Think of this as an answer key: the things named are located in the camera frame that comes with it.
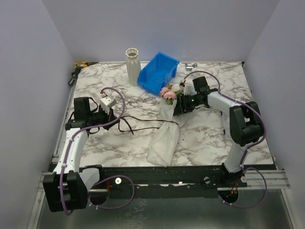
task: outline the metal frame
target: metal frame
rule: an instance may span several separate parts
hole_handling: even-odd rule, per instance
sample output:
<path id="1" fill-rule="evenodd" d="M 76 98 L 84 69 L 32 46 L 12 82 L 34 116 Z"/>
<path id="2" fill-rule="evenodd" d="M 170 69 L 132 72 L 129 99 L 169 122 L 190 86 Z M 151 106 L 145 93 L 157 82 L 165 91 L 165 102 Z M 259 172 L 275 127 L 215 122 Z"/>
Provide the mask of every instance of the metal frame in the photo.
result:
<path id="1" fill-rule="evenodd" d="M 64 133 L 64 125 L 65 125 L 66 120 L 69 115 L 70 105 L 71 105 L 71 102 L 72 102 L 72 99 L 74 96 L 74 90 L 75 90 L 76 83 L 77 83 L 77 80 L 75 81 L 73 87 L 70 90 L 69 98 L 68 98 L 67 105 L 66 105 L 66 112 L 65 112 L 65 115 L 61 122 L 61 129 L 60 129 L 60 132 L 59 132 L 59 135 L 58 135 L 58 138 L 56 141 L 56 147 L 55 147 L 54 153 L 53 153 L 53 158 L 52 158 L 52 162 L 51 162 L 53 164 L 57 163 L 58 158 L 59 158 L 59 152 L 58 152 L 59 144 L 60 144 L 62 134 Z M 285 201 L 290 219 L 292 221 L 293 227 L 295 229 L 302 229 L 303 228 L 302 223 L 301 223 L 300 217 L 298 215 L 297 209 L 295 207 L 295 202 L 293 200 L 290 185 L 289 185 L 287 176 L 285 174 L 285 171 L 284 170 L 261 170 L 261 172 L 263 173 L 263 175 L 266 178 L 268 188 L 282 190 L 284 201 Z M 43 200 L 45 198 L 42 181 L 43 181 L 44 175 L 46 175 L 46 174 L 49 174 L 49 172 L 43 172 L 41 174 L 37 195 L 35 198 L 33 210 L 32 210 L 30 220 L 28 223 L 28 227 L 27 227 L 28 229 L 35 229 L 35 228 L 37 228 L 37 225 L 38 225 L 38 220 L 40 217 Z M 249 190 L 264 189 L 264 183 L 263 183 L 260 175 L 257 174 L 255 171 L 248 171 L 245 174 L 245 177 L 247 179 L 248 186 L 239 187 L 240 190 L 241 189 L 249 189 Z M 148 186 L 148 184 L 144 184 L 144 183 L 141 183 L 141 184 L 135 183 L 135 185 L 136 185 L 137 189 L 143 189 Z M 186 188 L 188 191 L 190 190 L 191 184 L 183 184 L 183 185 L 184 185 L 184 188 Z M 232 188 L 232 187 L 218 187 L 217 190 L 219 190 L 219 191 L 228 190 L 230 188 Z M 106 192 L 106 189 L 94 188 L 94 189 L 90 190 L 90 193 L 92 193 L 92 194 L 101 193 L 101 192 Z"/>

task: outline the table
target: table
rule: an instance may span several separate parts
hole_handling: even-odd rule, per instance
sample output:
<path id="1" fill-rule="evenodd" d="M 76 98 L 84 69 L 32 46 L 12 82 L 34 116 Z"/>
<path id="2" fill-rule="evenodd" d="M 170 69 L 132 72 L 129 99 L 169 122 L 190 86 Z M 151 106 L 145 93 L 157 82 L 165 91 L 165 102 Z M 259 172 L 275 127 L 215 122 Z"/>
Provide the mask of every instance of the table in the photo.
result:
<path id="1" fill-rule="evenodd" d="M 252 99 L 250 89 L 244 76 L 240 62 L 203 62 L 198 63 L 194 69 L 207 71 L 214 74 L 221 83 L 222 92 L 242 101 Z M 184 63 L 177 68 L 177 76 L 171 83 L 179 83 L 189 72 L 185 70 Z M 188 77 L 187 81 L 203 74 L 196 73 Z M 216 81 L 206 77 L 211 88 L 216 88 Z M 73 98 L 89 96 L 95 101 L 100 98 L 100 91 L 104 87 L 119 89 L 126 100 L 126 115 L 133 115 L 142 119 L 157 119 L 160 114 L 162 98 L 152 95 L 140 87 L 128 84 L 126 64 L 124 63 L 99 63 L 84 68 L 79 74 Z M 114 107 L 115 114 L 122 108 L 119 96 L 112 91 L 107 91 L 118 104 Z M 128 120 L 133 128 L 161 126 L 162 123 L 139 122 Z M 127 130 L 127 125 L 122 122 L 122 129 Z M 180 138 L 174 153 L 171 166 L 205 166 L 220 165 L 225 161 L 230 150 L 231 141 L 223 133 L 223 122 L 220 111 L 201 108 L 196 116 L 180 127 Z M 83 149 L 81 167 L 101 164 L 104 167 L 144 167 L 156 166 L 146 160 L 148 144 L 156 129 L 148 129 L 131 133 L 119 132 L 117 125 L 107 133 L 101 132 L 89 136 Z M 64 145 L 65 137 L 61 138 L 59 152 Z M 245 164 L 273 164 L 273 160 L 266 141 L 250 149 Z"/>

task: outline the blue basket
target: blue basket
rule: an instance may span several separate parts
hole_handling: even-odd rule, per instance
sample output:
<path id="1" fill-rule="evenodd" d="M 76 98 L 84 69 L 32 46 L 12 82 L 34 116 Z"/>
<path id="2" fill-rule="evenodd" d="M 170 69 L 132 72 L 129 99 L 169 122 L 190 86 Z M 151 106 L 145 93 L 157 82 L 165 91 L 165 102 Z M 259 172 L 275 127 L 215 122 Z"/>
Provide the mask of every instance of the blue basket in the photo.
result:
<path id="1" fill-rule="evenodd" d="M 178 60 L 162 52 L 157 53 L 141 70 L 138 85 L 146 91 L 159 95 L 161 89 L 176 76 L 178 64 Z"/>

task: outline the pink flower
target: pink flower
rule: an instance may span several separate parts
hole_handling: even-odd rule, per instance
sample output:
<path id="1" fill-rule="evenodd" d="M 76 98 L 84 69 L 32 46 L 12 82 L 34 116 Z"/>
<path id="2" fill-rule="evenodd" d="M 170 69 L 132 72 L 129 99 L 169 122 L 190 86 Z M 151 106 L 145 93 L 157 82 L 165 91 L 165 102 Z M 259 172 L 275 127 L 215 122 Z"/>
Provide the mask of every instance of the pink flower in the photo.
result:
<path id="1" fill-rule="evenodd" d="M 167 87 L 162 88 L 160 91 L 160 96 L 163 96 L 165 93 L 167 93 L 169 91 L 170 91 L 170 89 L 168 89 Z"/>
<path id="2" fill-rule="evenodd" d="M 163 95 L 165 99 L 176 99 L 175 92 L 169 91 Z"/>

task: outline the gray floor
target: gray floor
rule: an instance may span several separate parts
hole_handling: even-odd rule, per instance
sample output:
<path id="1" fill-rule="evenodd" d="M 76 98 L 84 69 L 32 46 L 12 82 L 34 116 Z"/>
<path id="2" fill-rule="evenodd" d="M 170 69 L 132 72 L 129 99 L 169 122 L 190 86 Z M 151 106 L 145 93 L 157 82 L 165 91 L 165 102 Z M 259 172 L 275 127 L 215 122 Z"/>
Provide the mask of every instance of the gray floor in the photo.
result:
<path id="1" fill-rule="evenodd" d="M 237 203 L 257 202 L 263 192 L 243 191 Z M 123 200 L 109 200 L 108 205 Z M 40 229 L 292 229 L 280 190 L 270 190 L 266 201 L 253 209 L 236 209 L 219 199 L 135 199 L 119 210 L 87 207 L 67 217 L 42 208 Z"/>

